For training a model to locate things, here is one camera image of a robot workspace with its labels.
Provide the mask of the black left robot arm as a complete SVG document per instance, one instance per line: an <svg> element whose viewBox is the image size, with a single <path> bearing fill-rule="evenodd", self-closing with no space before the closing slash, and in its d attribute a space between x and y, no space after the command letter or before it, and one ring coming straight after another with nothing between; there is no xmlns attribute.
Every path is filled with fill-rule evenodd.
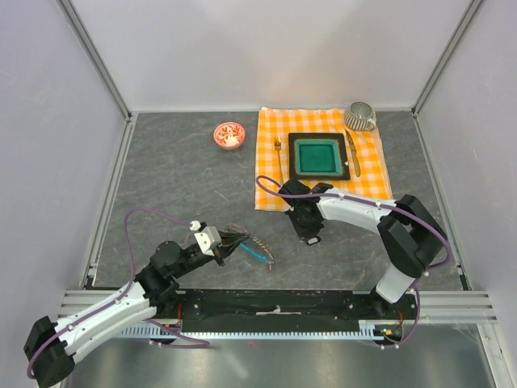
<svg viewBox="0 0 517 388"><path fill-rule="evenodd" d="M44 316L29 333L23 351L27 375L40 387L51 387L68 377L81 356L134 323L168 318L180 303L178 279L216 261L224 265L247 232L219 231L204 226L195 232L195 243L181 247L162 242L149 263L113 294L91 307L57 321Z"/></svg>

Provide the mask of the black key tag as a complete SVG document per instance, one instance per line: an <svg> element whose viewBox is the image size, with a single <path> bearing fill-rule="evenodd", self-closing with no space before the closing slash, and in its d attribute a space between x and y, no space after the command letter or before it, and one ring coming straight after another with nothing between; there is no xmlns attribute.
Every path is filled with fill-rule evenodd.
<svg viewBox="0 0 517 388"><path fill-rule="evenodd" d="M316 237L313 237L313 238L308 238L305 240L306 244L308 246L312 246L314 244L317 244L321 241L321 238L319 236L316 236Z"/></svg>

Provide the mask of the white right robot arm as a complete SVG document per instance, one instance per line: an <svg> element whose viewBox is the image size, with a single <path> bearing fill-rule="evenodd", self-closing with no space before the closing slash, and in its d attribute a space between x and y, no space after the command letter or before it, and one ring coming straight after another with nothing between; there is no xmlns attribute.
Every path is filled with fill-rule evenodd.
<svg viewBox="0 0 517 388"><path fill-rule="evenodd" d="M372 313L388 318L399 308L402 295L432 266L441 250L451 254L448 237L415 196L373 200L327 183L309 188L290 179L278 191L298 237L307 245L319 243L325 221L340 221L377 234L390 265L370 297Z"/></svg>

